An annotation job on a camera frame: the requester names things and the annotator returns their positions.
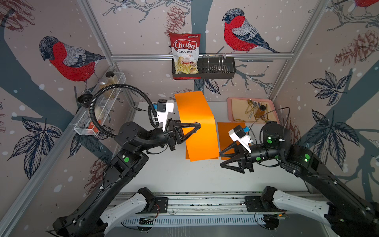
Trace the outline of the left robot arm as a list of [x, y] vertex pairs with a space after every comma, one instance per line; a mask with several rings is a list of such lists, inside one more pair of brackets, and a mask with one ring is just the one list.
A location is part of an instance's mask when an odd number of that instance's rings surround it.
[[150, 149], [167, 146], [174, 151], [201, 128], [200, 123], [182, 123], [169, 119], [166, 128], [147, 131], [135, 122], [125, 123], [115, 136], [121, 150], [104, 169], [96, 191], [72, 214], [59, 217], [49, 231], [61, 237], [103, 237], [123, 218], [151, 210], [155, 196], [148, 188], [140, 189], [120, 209], [108, 209], [121, 189], [137, 176], [149, 160]]

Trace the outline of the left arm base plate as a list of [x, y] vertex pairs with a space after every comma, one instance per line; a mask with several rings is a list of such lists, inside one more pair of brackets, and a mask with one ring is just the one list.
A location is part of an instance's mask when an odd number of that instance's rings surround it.
[[153, 201], [147, 203], [144, 211], [151, 214], [167, 213], [168, 201], [169, 198], [167, 197], [155, 198]]

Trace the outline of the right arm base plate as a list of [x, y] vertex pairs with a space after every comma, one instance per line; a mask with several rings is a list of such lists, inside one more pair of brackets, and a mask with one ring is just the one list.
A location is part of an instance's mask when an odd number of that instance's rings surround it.
[[278, 209], [272, 200], [266, 200], [259, 196], [245, 196], [244, 204], [248, 212], [275, 212], [282, 214], [283, 211]]

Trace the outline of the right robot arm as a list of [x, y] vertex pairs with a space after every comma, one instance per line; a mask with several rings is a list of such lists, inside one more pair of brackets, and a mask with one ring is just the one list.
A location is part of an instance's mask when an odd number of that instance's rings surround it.
[[290, 210], [318, 220], [340, 237], [377, 237], [379, 235], [379, 205], [355, 194], [324, 165], [311, 150], [292, 145], [290, 131], [269, 122], [261, 129], [263, 141], [253, 145], [246, 129], [237, 126], [229, 131], [233, 140], [220, 152], [228, 160], [221, 167], [239, 173], [253, 172], [253, 164], [276, 160], [278, 166], [301, 178], [319, 191], [327, 201], [312, 201], [287, 195], [273, 187], [265, 187], [261, 195], [264, 205]]

